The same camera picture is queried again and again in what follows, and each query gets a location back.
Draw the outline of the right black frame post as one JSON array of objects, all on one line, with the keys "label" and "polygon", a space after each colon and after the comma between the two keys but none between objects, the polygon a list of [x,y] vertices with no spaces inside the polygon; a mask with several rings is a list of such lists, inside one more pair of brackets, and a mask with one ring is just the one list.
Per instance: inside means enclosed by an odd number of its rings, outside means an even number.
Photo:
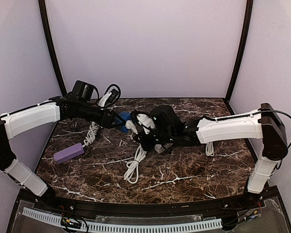
[{"label": "right black frame post", "polygon": [[232,75],[231,75],[230,82],[229,82],[226,96],[225,96],[225,100],[227,103],[229,103],[231,100],[231,97],[232,97],[232,94],[233,94],[233,91],[234,91],[234,88],[236,85],[236,81],[238,78],[238,74],[240,71],[240,67],[242,64],[243,54],[244,54],[244,50],[245,50],[245,46],[246,46],[246,42],[247,42],[247,37],[248,37],[248,32],[249,32],[249,28],[250,28],[253,3],[254,3],[253,0],[246,1],[240,42],[239,42],[239,46],[238,46],[238,51],[237,51]]}]

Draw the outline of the black front rail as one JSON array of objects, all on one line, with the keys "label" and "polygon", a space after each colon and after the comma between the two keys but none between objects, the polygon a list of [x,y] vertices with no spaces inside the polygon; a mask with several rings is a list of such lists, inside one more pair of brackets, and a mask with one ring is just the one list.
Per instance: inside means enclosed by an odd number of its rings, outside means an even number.
[{"label": "black front rail", "polygon": [[236,195],[219,199],[170,204],[116,204],[54,196],[47,200],[47,204],[52,207],[62,205],[66,211],[72,211],[85,218],[95,218],[96,216],[171,217],[195,214],[224,216],[235,213],[235,209],[240,207],[240,199],[242,198],[243,195]]}]

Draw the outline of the dark blue cube socket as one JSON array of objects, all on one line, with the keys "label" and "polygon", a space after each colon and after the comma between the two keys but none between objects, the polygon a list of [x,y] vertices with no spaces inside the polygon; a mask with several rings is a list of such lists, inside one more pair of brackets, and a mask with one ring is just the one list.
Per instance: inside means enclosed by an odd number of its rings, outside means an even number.
[{"label": "dark blue cube socket", "polygon": [[[129,112],[121,112],[119,115],[122,117],[122,119],[125,122],[127,122],[128,120],[131,120],[131,115]],[[118,130],[123,132],[123,133],[127,133],[129,131],[129,129],[127,129],[125,125],[119,126]]]}]

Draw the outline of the left black frame post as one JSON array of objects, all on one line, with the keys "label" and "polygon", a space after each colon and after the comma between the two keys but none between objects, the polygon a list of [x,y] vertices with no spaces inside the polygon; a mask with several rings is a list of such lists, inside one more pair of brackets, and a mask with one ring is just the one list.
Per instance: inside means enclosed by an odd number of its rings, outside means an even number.
[{"label": "left black frame post", "polygon": [[55,73],[56,81],[59,86],[60,92],[64,96],[67,94],[67,89],[64,84],[64,79],[60,70],[60,65],[58,62],[55,46],[53,43],[49,17],[47,13],[47,2],[45,0],[38,0],[38,5],[39,5],[40,17],[42,21],[43,31],[44,31],[45,40],[47,43],[47,48],[48,48],[51,64]]}]

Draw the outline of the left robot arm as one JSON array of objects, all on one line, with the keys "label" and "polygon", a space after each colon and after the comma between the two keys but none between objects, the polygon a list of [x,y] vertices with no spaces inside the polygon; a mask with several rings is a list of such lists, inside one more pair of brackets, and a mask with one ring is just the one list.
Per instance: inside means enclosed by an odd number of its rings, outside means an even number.
[{"label": "left robot arm", "polygon": [[82,118],[106,129],[120,127],[126,123],[111,109],[63,97],[55,97],[22,110],[0,115],[0,170],[38,197],[53,192],[47,183],[17,159],[9,141],[34,128],[68,118]]}]

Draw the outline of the left circuit board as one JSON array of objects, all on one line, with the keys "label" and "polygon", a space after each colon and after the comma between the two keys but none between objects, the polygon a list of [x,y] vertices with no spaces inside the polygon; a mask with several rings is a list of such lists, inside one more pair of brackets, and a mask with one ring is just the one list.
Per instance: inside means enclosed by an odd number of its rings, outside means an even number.
[{"label": "left circuit board", "polygon": [[80,229],[82,226],[82,223],[74,218],[67,218],[67,217],[62,217],[60,224],[62,227],[66,228],[73,228],[73,229]]}]

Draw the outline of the white power strip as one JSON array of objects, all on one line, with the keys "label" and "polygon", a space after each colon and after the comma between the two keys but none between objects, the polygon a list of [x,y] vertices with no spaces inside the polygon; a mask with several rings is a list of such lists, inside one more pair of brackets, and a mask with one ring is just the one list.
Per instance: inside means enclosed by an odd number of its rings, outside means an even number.
[{"label": "white power strip", "polygon": [[156,144],[154,147],[154,150],[160,154],[163,153],[164,151],[168,150],[171,146],[173,145],[173,143],[168,143],[165,145],[161,145],[161,144]]}]

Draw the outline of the black frame post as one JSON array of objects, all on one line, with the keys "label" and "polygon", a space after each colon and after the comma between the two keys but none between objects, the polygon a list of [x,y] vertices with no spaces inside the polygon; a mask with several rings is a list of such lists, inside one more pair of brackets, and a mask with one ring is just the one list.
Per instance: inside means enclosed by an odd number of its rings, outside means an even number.
[{"label": "black frame post", "polygon": [[48,48],[51,64],[55,73],[56,81],[59,86],[60,92],[64,96],[67,94],[67,89],[64,84],[64,79],[60,70],[60,65],[58,62],[55,46],[53,43],[49,17],[47,13],[47,2],[45,0],[38,0],[38,5],[39,5],[40,17],[42,21],[43,31],[44,31],[45,40],[47,43],[47,48]]},{"label": "black frame post", "polygon": [[236,85],[236,81],[238,78],[238,74],[240,71],[240,67],[242,64],[243,54],[244,54],[244,50],[245,50],[245,46],[246,46],[246,42],[247,42],[247,37],[248,37],[248,32],[249,32],[249,28],[250,28],[253,3],[254,3],[253,0],[246,1],[240,42],[239,42],[239,46],[238,46],[238,51],[237,51],[232,75],[231,75],[230,82],[229,82],[226,96],[225,96],[225,100],[227,103],[229,103],[231,100],[231,97],[232,97],[232,94],[233,94],[233,91],[234,91],[234,88]]}]

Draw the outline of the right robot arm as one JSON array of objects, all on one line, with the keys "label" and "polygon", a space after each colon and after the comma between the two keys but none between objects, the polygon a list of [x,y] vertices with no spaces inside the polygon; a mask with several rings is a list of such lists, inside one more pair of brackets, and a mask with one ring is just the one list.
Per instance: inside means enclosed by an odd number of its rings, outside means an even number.
[{"label": "right robot arm", "polygon": [[270,104],[263,103],[259,109],[239,115],[202,116],[182,122],[171,106],[160,105],[150,113],[134,110],[131,117],[143,127],[134,139],[145,151],[156,145],[191,147],[224,140],[262,139],[262,154],[247,182],[247,191],[259,194],[291,146],[279,114]]}]

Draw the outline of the purple power strip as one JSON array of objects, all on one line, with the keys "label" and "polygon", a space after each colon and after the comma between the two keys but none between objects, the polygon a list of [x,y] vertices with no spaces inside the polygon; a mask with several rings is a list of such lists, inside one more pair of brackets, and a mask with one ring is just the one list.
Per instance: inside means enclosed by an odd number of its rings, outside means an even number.
[{"label": "purple power strip", "polygon": [[82,143],[77,143],[64,150],[54,153],[54,161],[58,164],[66,162],[84,153],[84,147]]}]

